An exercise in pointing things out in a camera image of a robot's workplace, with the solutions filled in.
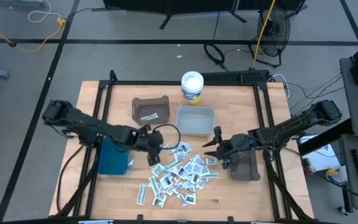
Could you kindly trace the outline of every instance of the white lid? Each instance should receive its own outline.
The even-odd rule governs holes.
[[[204,78],[198,72],[186,72],[181,78],[181,86],[185,91],[197,93],[204,87]]]

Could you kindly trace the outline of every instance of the brown plastic tray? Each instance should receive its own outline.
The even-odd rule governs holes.
[[[145,116],[156,113],[157,119],[141,120]],[[163,95],[156,99],[139,99],[132,100],[132,119],[139,125],[145,124],[163,124],[169,120],[169,99]]]

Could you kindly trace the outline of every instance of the fan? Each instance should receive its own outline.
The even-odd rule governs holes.
[[[263,11],[263,10],[259,11],[258,28],[257,28],[258,34],[262,30],[266,16],[267,16],[267,11]],[[281,4],[276,3],[276,5],[274,5],[272,9],[272,13],[268,18],[265,30],[262,34],[260,49],[265,55],[271,57],[278,56],[279,64],[274,65],[261,60],[257,60],[257,61],[260,63],[264,63],[266,65],[271,65],[274,68],[280,66],[281,54],[284,51],[285,46],[287,46],[289,37],[290,37],[290,20],[288,18],[288,11]]]

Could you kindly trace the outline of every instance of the transparent plastic bin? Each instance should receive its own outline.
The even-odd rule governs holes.
[[[215,110],[199,106],[179,106],[177,128],[181,134],[208,136],[215,127]]]

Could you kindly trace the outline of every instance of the wooden tabletop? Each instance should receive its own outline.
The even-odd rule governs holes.
[[[76,107],[82,112],[92,115],[97,88],[98,82],[83,82]],[[268,83],[268,92],[275,124],[290,118],[282,83]],[[125,124],[139,127],[132,120],[132,99],[135,97],[141,99],[160,98],[162,95],[169,97],[169,123],[175,124],[177,109],[182,103],[181,87],[162,85],[113,86],[107,122],[109,124]],[[268,126],[262,92],[260,92],[260,97],[265,123]],[[252,87],[205,86],[200,106],[214,108],[215,123],[216,126],[222,127],[224,139],[231,138],[233,134],[247,133],[247,130],[259,128]],[[102,111],[103,104],[101,105],[99,118],[101,118]],[[166,128],[163,130],[163,137],[168,142],[175,142],[177,134],[173,128]],[[203,153],[213,151],[215,147],[202,148],[201,146],[212,140],[212,138],[212,134],[208,137],[182,136],[181,141],[188,142],[192,148],[183,164],[186,164],[187,160],[195,154],[199,154],[205,159],[206,156]],[[294,141],[289,142],[288,147],[298,150]],[[78,148],[77,139],[68,140],[62,165]],[[78,186],[84,153],[85,150],[80,152],[69,163],[63,175],[60,196],[61,206],[70,199]],[[305,213],[313,217],[299,156],[287,150],[282,150],[281,156],[288,191]],[[146,157],[147,153],[145,152],[131,151],[129,159],[134,159],[133,171],[129,170],[123,176],[98,175],[91,218],[135,220],[138,214],[142,214],[145,220],[227,221],[228,216],[233,216],[235,221],[273,221],[272,203],[262,151],[257,152],[260,180],[252,182],[230,180],[228,179],[227,171],[222,169],[221,164],[209,166],[210,170],[219,171],[219,179],[210,179],[203,190],[197,189],[196,205],[187,205],[186,207],[182,207],[180,199],[176,198],[175,194],[171,197],[168,195],[164,208],[153,206],[154,195],[150,187],[147,188],[145,205],[136,204],[139,185],[148,184],[148,178],[153,175]],[[172,154],[167,151],[162,151],[160,158],[162,164],[167,164],[173,160]],[[280,192],[277,188],[276,190],[278,201],[282,202]],[[189,193],[187,190],[181,191],[182,193]],[[88,191],[85,190],[80,214],[84,214],[84,201],[86,201],[87,196]],[[280,214],[284,218],[282,203],[280,203],[279,207]],[[55,193],[50,214],[52,215],[56,212]]]

